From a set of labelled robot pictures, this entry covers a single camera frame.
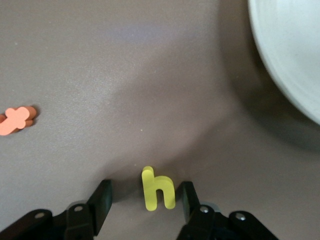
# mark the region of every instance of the orange toy letter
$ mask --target orange toy letter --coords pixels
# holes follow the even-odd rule
[[[32,106],[21,106],[19,108],[8,108],[5,115],[0,114],[0,136],[9,135],[30,127],[37,111]]]

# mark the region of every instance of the white plate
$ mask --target white plate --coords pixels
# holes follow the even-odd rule
[[[320,1],[249,0],[253,35],[275,83],[320,124]]]

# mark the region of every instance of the silver screw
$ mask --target silver screw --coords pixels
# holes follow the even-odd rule
[[[246,216],[243,215],[243,214],[240,213],[240,212],[237,212],[237,213],[235,214],[235,217],[236,217],[237,219],[241,220],[241,221],[246,220]]]
[[[201,206],[200,211],[207,214],[209,212],[209,208],[207,208],[206,206]]]
[[[84,209],[82,206],[76,206],[76,207],[74,208],[74,211],[75,211],[75,212],[80,212],[80,211],[82,211],[82,209]]]
[[[35,219],[40,219],[40,218],[43,218],[45,216],[45,213],[44,212],[39,212],[39,213],[37,213],[35,216],[34,216],[34,218]]]

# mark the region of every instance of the gray table surface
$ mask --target gray table surface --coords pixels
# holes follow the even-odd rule
[[[0,229],[53,214],[113,179],[96,238],[173,240],[181,201],[144,207],[141,171],[254,214],[281,240],[320,239],[320,127],[255,48],[244,0],[0,1],[0,112],[34,126],[0,137]]]

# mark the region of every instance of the orange foam piece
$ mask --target orange foam piece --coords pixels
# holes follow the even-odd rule
[[[0,114],[0,136],[6,136],[30,127],[34,123],[32,119],[36,114],[37,111],[32,106],[8,108],[5,115]]]

